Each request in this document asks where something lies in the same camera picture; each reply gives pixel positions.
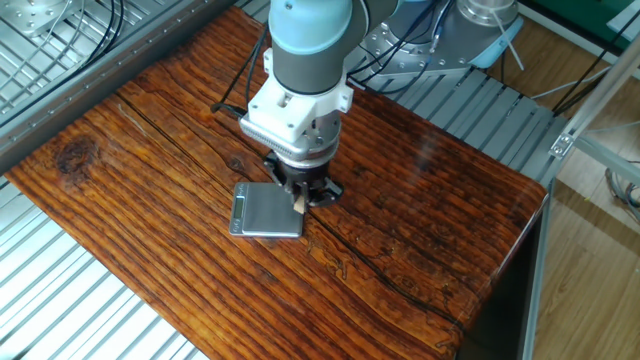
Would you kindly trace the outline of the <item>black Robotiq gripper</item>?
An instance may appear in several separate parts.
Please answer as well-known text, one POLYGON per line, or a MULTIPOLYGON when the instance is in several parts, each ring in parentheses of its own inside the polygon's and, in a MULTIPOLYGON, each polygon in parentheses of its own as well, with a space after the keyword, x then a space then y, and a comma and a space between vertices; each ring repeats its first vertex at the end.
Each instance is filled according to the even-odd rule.
POLYGON ((302 189, 306 211, 331 206, 344 194, 344 186, 330 178, 328 163, 309 168, 293 167, 283 163, 275 152, 269 152, 263 158, 263 164, 273 182, 289 195, 293 205, 302 189))

